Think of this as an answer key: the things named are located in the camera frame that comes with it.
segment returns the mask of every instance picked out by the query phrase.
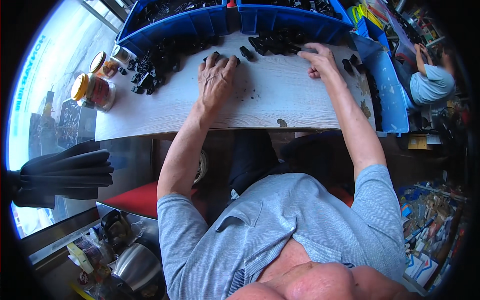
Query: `glass window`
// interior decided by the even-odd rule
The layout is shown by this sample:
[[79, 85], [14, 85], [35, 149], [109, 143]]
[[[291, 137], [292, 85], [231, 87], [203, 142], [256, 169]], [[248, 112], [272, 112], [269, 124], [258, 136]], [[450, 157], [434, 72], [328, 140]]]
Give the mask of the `glass window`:
[[[90, 12], [89, 5], [98, 14]], [[57, 153], [95, 137], [96, 111], [70, 99], [75, 78], [88, 72], [96, 53], [110, 53], [122, 22], [100, 1], [65, 0], [26, 53], [9, 121], [7, 168]], [[95, 206], [95, 201], [55, 199], [55, 209], [17, 207], [21, 238]]]

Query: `man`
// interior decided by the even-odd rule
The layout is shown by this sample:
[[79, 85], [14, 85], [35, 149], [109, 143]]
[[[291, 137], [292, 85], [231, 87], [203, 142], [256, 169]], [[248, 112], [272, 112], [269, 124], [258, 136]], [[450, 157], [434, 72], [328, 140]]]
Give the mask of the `man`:
[[[397, 60], [393, 59], [395, 71], [405, 88], [408, 97], [413, 101], [413, 107], [432, 104], [437, 101], [447, 101], [455, 94], [455, 53], [452, 48], [444, 47], [442, 51], [442, 66], [435, 66], [422, 44], [415, 44], [418, 72], [406, 72]], [[422, 53], [428, 63], [423, 62]]]
[[216, 55], [210, 55], [199, 67], [198, 100], [158, 179], [159, 240], [170, 299], [408, 296], [394, 281], [402, 277], [405, 251], [382, 146], [331, 51], [318, 43], [305, 47], [318, 52], [298, 55], [312, 64], [308, 76], [325, 84], [353, 161], [353, 205], [345, 205], [307, 174], [270, 172], [277, 175], [265, 177], [258, 172], [261, 179], [245, 191], [236, 190], [240, 197], [208, 228], [189, 195], [202, 144], [232, 92], [237, 64], [235, 56], [215, 63]]

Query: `plastic jar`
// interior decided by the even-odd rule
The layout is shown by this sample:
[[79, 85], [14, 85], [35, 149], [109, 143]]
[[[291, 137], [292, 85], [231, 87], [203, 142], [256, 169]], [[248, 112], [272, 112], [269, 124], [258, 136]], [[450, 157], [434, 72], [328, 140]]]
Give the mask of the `plastic jar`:
[[115, 99], [115, 84], [93, 73], [83, 73], [75, 79], [71, 96], [79, 106], [107, 112]]
[[132, 58], [131, 54], [120, 45], [115, 45], [115, 47], [113, 47], [112, 56], [113, 58], [119, 60], [121, 63], [126, 65]]
[[119, 66], [118, 61], [100, 51], [90, 64], [90, 72], [98, 77], [110, 79], [117, 73]]

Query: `wooden table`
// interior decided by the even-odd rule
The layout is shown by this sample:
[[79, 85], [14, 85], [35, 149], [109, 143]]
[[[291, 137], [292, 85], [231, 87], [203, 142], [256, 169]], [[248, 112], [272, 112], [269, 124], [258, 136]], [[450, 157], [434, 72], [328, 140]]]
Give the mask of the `wooden table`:
[[[226, 57], [236, 55], [241, 64], [235, 72], [233, 95], [212, 129], [339, 129], [324, 83], [307, 75], [308, 61], [293, 54], [261, 56], [253, 50], [248, 37], [235, 32], [223, 37], [221, 46], [182, 58], [181, 71], [169, 74], [166, 85], [150, 96], [131, 91], [133, 72], [126, 76], [117, 72], [111, 79], [116, 86], [115, 104], [108, 113], [97, 113], [95, 140], [177, 132], [198, 97], [198, 65], [214, 51]], [[241, 46], [252, 51], [256, 61], [242, 57]], [[375, 128], [365, 75], [355, 69], [355, 74], [349, 75], [343, 69], [342, 59], [355, 54], [360, 60], [358, 53], [345, 46], [329, 48], [353, 97], [359, 105], [364, 102], [361, 106]]]

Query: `light blue shirt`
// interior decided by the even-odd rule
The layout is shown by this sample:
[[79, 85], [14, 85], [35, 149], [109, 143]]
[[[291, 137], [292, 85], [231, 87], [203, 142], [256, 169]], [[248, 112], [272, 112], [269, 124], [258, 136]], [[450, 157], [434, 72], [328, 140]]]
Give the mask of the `light blue shirt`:
[[303, 173], [250, 186], [208, 228], [192, 202], [157, 203], [167, 293], [172, 300], [225, 299], [256, 281], [292, 237], [312, 261], [371, 266], [400, 281], [405, 269], [400, 206], [388, 170], [365, 168], [352, 207]]
[[416, 72], [410, 79], [413, 101], [418, 105], [447, 101], [455, 94], [455, 80], [444, 68], [425, 64], [427, 76]]

